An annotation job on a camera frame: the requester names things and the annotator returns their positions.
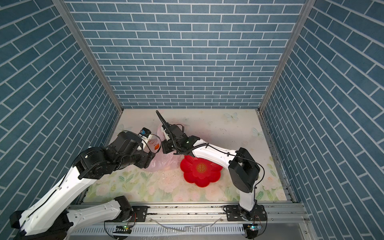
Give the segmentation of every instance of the brick-patterned wallpaper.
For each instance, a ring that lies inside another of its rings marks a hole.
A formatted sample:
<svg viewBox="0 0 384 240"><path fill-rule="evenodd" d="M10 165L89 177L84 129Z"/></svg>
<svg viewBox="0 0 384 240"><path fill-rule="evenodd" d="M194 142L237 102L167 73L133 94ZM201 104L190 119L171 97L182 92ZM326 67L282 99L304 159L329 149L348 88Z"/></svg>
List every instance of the brick-patterned wallpaper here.
<svg viewBox="0 0 384 240"><path fill-rule="evenodd" d="M117 110L51 0L0 1L0 239Z"/></svg>
<svg viewBox="0 0 384 240"><path fill-rule="evenodd" d="M265 117L319 239L384 239L384 2L316 0Z"/></svg>
<svg viewBox="0 0 384 240"><path fill-rule="evenodd" d="M66 3L124 108L257 108L304 1Z"/></svg>

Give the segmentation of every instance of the pink plastic bag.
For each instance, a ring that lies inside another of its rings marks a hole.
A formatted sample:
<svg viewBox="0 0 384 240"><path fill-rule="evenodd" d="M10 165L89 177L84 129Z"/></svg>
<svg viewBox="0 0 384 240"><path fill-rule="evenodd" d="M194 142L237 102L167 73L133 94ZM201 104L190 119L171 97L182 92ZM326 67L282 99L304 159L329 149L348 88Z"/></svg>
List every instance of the pink plastic bag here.
<svg viewBox="0 0 384 240"><path fill-rule="evenodd" d="M161 128L162 124L160 124L157 128L157 135L160 137L161 141L164 141L166 138ZM157 149L161 146L161 142L157 137L155 137L149 141L149 145L151 148L153 146L157 151ZM145 168L144 170L148 172L157 172L178 168L180 166L181 160L184 158L184 155L174 155L174 153L176 153L176 151L164 154L163 150L161 149L158 153L156 153L156 156L152 159L148 168Z"/></svg>

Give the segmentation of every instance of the table surface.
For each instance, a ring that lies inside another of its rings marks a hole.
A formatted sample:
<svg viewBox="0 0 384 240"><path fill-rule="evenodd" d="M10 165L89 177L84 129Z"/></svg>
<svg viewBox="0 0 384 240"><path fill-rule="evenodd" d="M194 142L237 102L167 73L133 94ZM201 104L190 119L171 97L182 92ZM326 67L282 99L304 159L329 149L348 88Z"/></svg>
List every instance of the table surface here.
<svg viewBox="0 0 384 240"><path fill-rule="evenodd" d="M255 110L161 109L159 112L167 122L184 125L188 136L198 136L223 148L246 148L266 171L256 189L256 199L286 200ZM111 141L123 130L138 133L145 127L157 133L160 124L154 109L126 109ZM151 149L156 145L156 140L151 141ZM239 190L232 184L229 172L225 169L221 171L219 181L200 188L184 180L179 167L183 156L153 172L162 157L156 155L148 169L131 165L103 176L89 187L84 202L107 202L121 195L125 195L130 202L236 202L240 199Z"/></svg>

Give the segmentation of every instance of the red plastic bowl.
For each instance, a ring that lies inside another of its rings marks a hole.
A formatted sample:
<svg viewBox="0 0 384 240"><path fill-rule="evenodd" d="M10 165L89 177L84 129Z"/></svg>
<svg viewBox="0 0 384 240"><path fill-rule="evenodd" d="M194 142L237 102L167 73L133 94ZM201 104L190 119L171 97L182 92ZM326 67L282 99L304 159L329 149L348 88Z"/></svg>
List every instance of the red plastic bowl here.
<svg viewBox="0 0 384 240"><path fill-rule="evenodd" d="M195 183L199 187L206 187L211 182L217 182L222 166L204 158L185 156L180 163L184 172L184 179L189 183Z"/></svg>

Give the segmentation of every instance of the white robotic arm link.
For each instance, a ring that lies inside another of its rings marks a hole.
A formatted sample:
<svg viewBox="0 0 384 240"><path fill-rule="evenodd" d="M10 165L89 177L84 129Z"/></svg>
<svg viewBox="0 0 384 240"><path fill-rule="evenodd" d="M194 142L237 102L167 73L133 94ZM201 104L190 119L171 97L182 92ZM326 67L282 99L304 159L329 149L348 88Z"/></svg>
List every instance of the white robotic arm link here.
<svg viewBox="0 0 384 240"><path fill-rule="evenodd" d="M228 169L233 184L240 190L238 209L241 216L245 220L254 220L255 211L263 208L255 200L260 168L248 151L244 148L237 151L225 149L196 136L188 137L177 125L170 125L158 111L156 113L163 124L166 137L161 143L163 153L176 150L176 154L204 158ZM132 218L133 208L124 196L87 209L67 210L67 207L82 191L105 174L131 164L147 168L161 149L157 152L149 149L147 143L153 136L146 128L139 134L123 131L109 146L90 147L81 152L67 174L36 204L27 210L15 211L10 216L11 227L19 229L14 239L63 240L71 232L98 222L123 222Z"/></svg>

